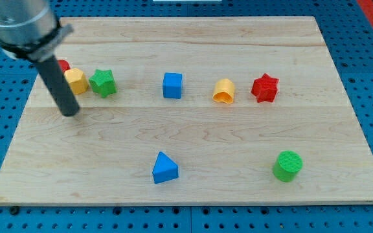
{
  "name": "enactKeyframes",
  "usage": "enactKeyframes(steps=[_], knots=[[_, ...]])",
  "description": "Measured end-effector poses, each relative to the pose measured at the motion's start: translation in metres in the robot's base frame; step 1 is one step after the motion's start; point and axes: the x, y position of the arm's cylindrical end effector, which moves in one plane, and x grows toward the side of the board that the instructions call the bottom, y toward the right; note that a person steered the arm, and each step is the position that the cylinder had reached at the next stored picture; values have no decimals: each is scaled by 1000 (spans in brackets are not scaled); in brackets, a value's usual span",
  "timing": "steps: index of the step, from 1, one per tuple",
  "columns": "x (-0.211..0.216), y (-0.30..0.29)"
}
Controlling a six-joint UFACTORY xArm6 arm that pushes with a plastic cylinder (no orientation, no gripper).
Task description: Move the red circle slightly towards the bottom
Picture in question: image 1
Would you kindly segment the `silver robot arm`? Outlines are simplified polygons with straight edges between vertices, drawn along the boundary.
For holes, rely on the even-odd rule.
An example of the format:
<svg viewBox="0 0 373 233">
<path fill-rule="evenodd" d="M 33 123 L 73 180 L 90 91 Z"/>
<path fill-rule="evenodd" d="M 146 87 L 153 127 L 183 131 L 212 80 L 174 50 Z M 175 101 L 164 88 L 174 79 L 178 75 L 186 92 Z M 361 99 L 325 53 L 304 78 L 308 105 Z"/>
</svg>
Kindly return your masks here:
<svg viewBox="0 0 373 233">
<path fill-rule="evenodd" d="M 0 46 L 13 59 L 44 62 L 72 32 L 47 0 L 0 0 Z"/>
</svg>

